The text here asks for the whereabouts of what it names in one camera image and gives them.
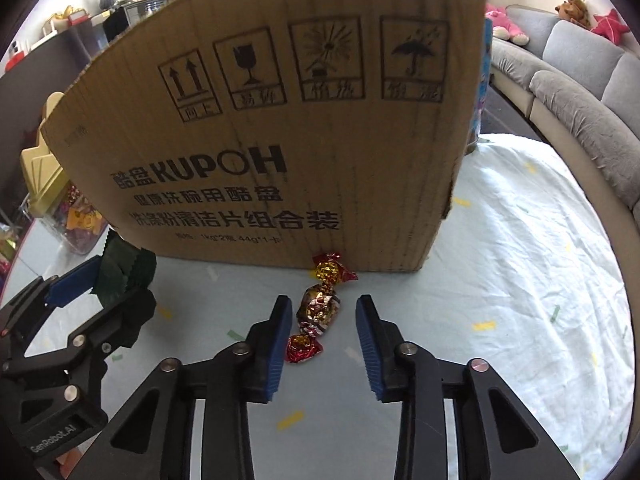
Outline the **dark green snack packet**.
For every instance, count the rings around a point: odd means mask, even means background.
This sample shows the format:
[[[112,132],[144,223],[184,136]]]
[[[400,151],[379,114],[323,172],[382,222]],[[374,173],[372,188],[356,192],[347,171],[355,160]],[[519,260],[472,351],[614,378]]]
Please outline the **dark green snack packet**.
[[[102,307],[111,307],[130,292],[148,288],[156,266],[154,252],[137,248],[115,231],[110,231],[91,293],[98,298]]]

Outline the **gold red candy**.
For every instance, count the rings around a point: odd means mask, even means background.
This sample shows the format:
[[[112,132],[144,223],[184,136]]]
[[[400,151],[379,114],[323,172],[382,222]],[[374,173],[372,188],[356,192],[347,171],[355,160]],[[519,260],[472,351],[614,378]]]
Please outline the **gold red candy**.
[[[312,258],[314,284],[303,293],[296,311],[297,332],[288,337],[285,361],[302,364],[323,352],[320,341],[341,310],[336,288],[343,283],[357,281],[339,252],[326,252]]]

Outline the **gold lid candy jar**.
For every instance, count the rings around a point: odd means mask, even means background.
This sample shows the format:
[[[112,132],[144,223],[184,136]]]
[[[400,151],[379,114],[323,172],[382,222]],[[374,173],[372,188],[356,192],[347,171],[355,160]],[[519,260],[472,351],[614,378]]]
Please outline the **gold lid candy jar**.
[[[47,97],[36,143],[21,152],[21,170],[28,192],[26,204],[32,218],[41,220],[71,252],[87,255],[96,246],[107,222],[70,180],[43,136],[44,122],[62,96],[57,91]]]

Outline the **light patterned table cloth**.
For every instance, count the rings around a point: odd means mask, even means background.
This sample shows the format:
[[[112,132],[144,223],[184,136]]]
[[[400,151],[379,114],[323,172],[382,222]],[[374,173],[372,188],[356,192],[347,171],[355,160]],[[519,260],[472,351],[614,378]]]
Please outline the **light patterned table cloth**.
[[[108,360],[108,416],[161,359],[211,358],[279,295],[296,309],[314,282],[307,269],[158,257],[155,314],[134,348]],[[393,479],[400,406],[370,390],[355,325],[361,295],[436,358],[488,361],[581,479],[613,468],[634,403],[630,300],[597,214],[550,146],[482,136],[422,269],[356,272],[338,288],[322,355],[286,364],[273,401],[250,405],[256,479]]]

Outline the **black piano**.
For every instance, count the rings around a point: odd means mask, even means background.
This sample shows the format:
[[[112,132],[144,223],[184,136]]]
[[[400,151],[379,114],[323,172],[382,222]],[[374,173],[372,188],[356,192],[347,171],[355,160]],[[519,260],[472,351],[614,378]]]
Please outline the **black piano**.
[[[75,25],[46,40],[1,74],[1,177],[17,170],[18,155],[35,139],[41,107],[66,90],[120,34],[169,0],[141,0]]]

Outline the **brown cardboard box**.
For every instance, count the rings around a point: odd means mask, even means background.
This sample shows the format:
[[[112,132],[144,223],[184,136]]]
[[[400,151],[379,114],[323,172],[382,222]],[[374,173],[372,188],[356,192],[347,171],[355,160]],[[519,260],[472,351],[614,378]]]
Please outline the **brown cardboard box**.
[[[468,142],[486,0],[176,0],[103,51],[43,136],[164,257],[420,269]]]

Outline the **grey sectional sofa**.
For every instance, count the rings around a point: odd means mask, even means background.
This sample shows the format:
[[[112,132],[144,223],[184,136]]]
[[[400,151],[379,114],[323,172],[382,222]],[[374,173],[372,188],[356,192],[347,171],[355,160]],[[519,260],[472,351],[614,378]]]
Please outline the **grey sectional sofa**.
[[[550,12],[506,16],[529,42],[492,42],[492,85],[544,138],[555,127],[574,136],[638,218],[638,56]]]

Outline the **pink plush toy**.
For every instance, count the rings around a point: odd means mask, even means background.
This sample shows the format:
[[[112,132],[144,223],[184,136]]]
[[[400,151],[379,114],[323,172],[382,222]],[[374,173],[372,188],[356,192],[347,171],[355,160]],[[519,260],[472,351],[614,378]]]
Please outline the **pink plush toy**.
[[[505,8],[487,3],[485,18],[491,20],[492,36],[495,38],[511,41],[512,44],[516,44],[519,47],[528,45],[529,36],[511,21]]]

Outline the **red star plush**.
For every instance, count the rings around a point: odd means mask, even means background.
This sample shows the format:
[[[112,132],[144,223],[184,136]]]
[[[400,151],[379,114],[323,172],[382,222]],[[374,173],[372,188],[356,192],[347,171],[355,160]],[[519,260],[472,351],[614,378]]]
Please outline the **red star plush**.
[[[623,36],[630,32],[629,26],[620,19],[615,9],[612,9],[608,14],[594,14],[593,18],[596,24],[594,24],[591,31],[598,36],[606,38],[616,46],[619,46],[622,43]]]

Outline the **brown lion plush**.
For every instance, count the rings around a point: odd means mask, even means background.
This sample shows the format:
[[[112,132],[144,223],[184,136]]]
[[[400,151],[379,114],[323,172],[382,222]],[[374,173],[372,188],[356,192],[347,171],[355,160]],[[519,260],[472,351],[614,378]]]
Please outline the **brown lion plush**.
[[[555,7],[559,18],[578,25],[585,29],[590,29],[589,11],[582,0],[564,0]]]

